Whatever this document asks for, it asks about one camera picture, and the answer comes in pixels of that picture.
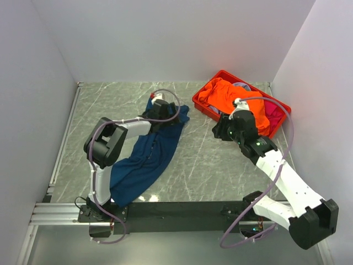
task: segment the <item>cable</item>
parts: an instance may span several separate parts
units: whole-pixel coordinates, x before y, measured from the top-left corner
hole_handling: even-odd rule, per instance
[[[178,98],[178,96],[173,93],[172,91],[168,90],[168,89],[158,89],[156,91],[154,91],[153,93],[157,93],[159,91],[166,91],[166,92],[169,92],[170,94],[172,94],[176,101],[178,102],[178,109],[176,111],[176,113],[171,117],[171,118],[168,118],[168,119],[165,119],[165,120],[157,120],[157,119],[145,119],[145,118],[135,118],[135,119],[130,119],[130,120],[124,120],[124,121],[121,121],[121,120],[112,120],[112,121],[107,121],[103,124],[101,124],[100,127],[97,128],[97,130],[95,131],[95,133],[93,134],[93,137],[92,137],[92,143],[89,145],[89,152],[88,152],[88,158],[89,158],[89,162],[90,164],[92,165],[92,170],[93,170],[93,174],[92,174],[92,194],[93,194],[93,200],[94,200],[94,203],[97,205],[98,209],[101,210],[102,212],[104,212],[106,215],[110,216],[111,218],[115,219],[116,221],[118,221],[119,223],[122,224],[122,227],[124,228],[124,231],[123,231],[123,234],[122,236],[117,239],[117,240],[114,240],[114,241],[100,241],[100,240],[97,240],[95,238],[92,238],[92,240],[94,240],[95,242],[97,243],[100,243],[100,244],[114,244],[114,243],[118,243],[120,242],[121,240],[124,239],[124,237],[126,236],[127,234],[127,227],[125,225],[125,223],[117,216],[115,216],[114,214],[111,214],[110,212],[108,212],[107,210],[105,210],[102,206],[99,205],[99,202],[98,202],[98,199],[97,199],[97,191],[96,191],[96,187],[95,187],[95,180],[96,180],[96,173],[97,173],[97,167],[95,166],[94,162],[93,162],[93,145],[94,145],[94,141],[95,139],[97,138],[99,132],[101,131],[101,129],[108,125],[108,124],[126,124],[126,123],[133,123],[135,121],[140,121],[140,120],[146,120],[146,121],[152,121],[152,122],[157,122],[157,123],[166,123],[168,121],[171,121],[171,120],[174,120],[176,117],[178,117],[179,113],[180,113],[180,107],[181,107],[181,104],[180,104],[180,100]]]
[[[87,202],[87,200],[86,200],[84,197],[81,197],[81,196],[77,196],[77,197],[75,198],[75,201],[74,201],[73,203],[75,203],[75,206],[76,206],[78,209],[80,209],[80,206],[78,206],[77,203],[76,203],[76,200],[77,200],[78,198],[83,199],[85,202]]]
[[[291,149],[292,145],[293,145],[293,139],[294,139],[294,124],[293,124],[293,121],[292,121],[292,118],[291,116],[289,115],[288,111],[280,104],[278,103],[277,101],[271,99],[271,98],[264,98],[264,97],[251,97],[251,98],[244,98],[244,99],[241,99],[240,101],[248,101],[248,100],[253,100],[253,99],[263,99],[263,100],[267,100],[267,101],[270,101],[272,103],[275,103],[278,107],[280,107],[283,112],[286,114],[286,116],[288,117],[288,120],[290,122],[290,127],[291,127],[291,130],[292,130],[292,135],[290,137],[290,140],[289,140],[289,143],[288,143],[288,148],[283,152],[283,156],[282,156],[282,160],[284,160],[288,154],[289,154],[289,150]],[[263,192],[263,194],[261,194],[259,197],[256,198],[256,200],[254,200],[236,219],[235,221],[230,225],[230,227],[227,229],[227,231],[223,234],[222,238],[220,239],[220,247],[222,248],[233,248],[233,247],[237,247],[237,246],[240,246],[252,239],[256,239],[256,237],[258,236],[261,236],[261,235],[268,235],[270,232],[272,232],[272,230],[276,227],[277,224],[273,224],[271,225],[269,228],[265,229],[264,231],[262,232],[259,232],[258,234],[254,235],[254,236],[251,236],[241,242],[238,242],[238,243],[234,243],[232,245],[227,245],[225,246],[224,245],[224,241],[225,239],[227,238],[227,236],[229,235],[229,233],[233,230],[233,228],[239,223],[239,221],[244,217],[244,215],[250,211],[254,205],[256,203],[259,202],[259,200],[261,200],[265,195],[268,194],[268,192],[274,187],[274,185],[276,184],[277,180],[280,178],[281,176],[281,171],[282,171],[282,167],[283,167],[283,163],[280,164],[279,166],[279,169],[277,171],[277,174],[276,174],[276,177],[274,178],[274,180],[271,182],[271,184],[268,186],[267,190],[265,190]]]

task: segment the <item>marble surface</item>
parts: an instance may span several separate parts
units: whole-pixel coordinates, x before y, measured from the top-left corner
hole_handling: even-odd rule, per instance
[[[115,82],[84,83],[69,129],[63,158],[58,169],[51,202],[71,203],[77,196],[86,197],[90,170],[83,144],[98,120],[128,119],[141,114],[151,92],[159,88],[174,91],[182,104],[190,107],[190,121],[184,126],[179,145],[168,168],[137,202],[184,202],[241,200],[245,195],[265,190],[269,178],[244,157],[233,142],[213,138],[216,122],[194,108],[192,96],[202,82]],[[270,94],[268,83],[252,83]],[[137,138],[124,143],[120,158],[129,157]],[[282,130],[274,137],[280,149],[286,147]],[[274,188],[270,196],[284,200]]]

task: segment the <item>black mounting bar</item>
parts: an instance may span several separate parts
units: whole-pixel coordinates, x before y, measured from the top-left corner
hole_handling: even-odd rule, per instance
[[[118,215],[132,232],[182,232],[182,231],[226,231],[245,209],[248,203],[233,202],[144,202],[131,203],[124,208],[110,211]],[[257,226],[259,217],[249,212],[243,219]],[[111,218],[82,205],[78,222],[110,222]],[[232,232],[239,233],[239,225]],[[114,222],[114,234],[122,234],[122,226]]]

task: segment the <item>white wall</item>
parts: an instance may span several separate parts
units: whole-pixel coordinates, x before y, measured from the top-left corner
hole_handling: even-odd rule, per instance
[[[336,264],[353,261],[353,2],[317,0],[274,80],[292,107],[300,175],[339,207],[329,238]]]
[[[75,82],[30,0],[0,1],[0,263],[45,195]]]
[[[272,81],[314,0],[32,0],[76,81]]]

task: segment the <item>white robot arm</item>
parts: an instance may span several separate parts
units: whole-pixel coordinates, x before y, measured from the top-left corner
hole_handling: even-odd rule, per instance
[[[152,104],[155,107],[159,107],[161,104],[167,104],[164,101],[164,94],[158,93],[153,96]],[[164,110],[157,108],[155,110],[155,115],[163,115]],[[84,150],[88,154],[89,145],[92,142],[92,136],[97,128],[104,122],[109,121],[107,118],[101,118],[101,120],[97,123],[95,129],[92,131],[90,137],[86,141],[84,145]],[[158,130],[160,124],[156,124],[156,129]],[[89,163],[91,177],[90,177],[90,192],[88,194],[88,198],[93,202],[93,192],[97,196],[97,200],[100,205],[104,205],[108,200],[110,200],[110,175],[113,164],[119,158],[119,154],[122,148],[122,145],[126,139],[133,138],[136,136],[147,135],[153,130],[153,125],[151,122],[146,121],[144,119],[139,118],[138,121],[134,121],[131,123],[117,125],[110,125],[104,128],[99,135],[98,139],[96,139],[94,147],[95,147],[95,167],[96,177],[95,177],[95,191],[93,191],[93,167],[91,163]],[[108,141],[104,140],[104,137],[110,137]]]
[[[222,114],[212,129],[216,138],[238,143],[244,156],[261,169],[275,183],[289,205],[276,202],[267,195],[254,206],[253,211],[287,229],[293,240],[308,249],[336,231],[338,206],[332,199],[324,200],[305,183],[293,168],[282,159],[277,146],[266,136],[258,135],[255,118],[245,101],[236,99],[231,115]],[[244,201],[251,204],[262,192],[254,192]]]

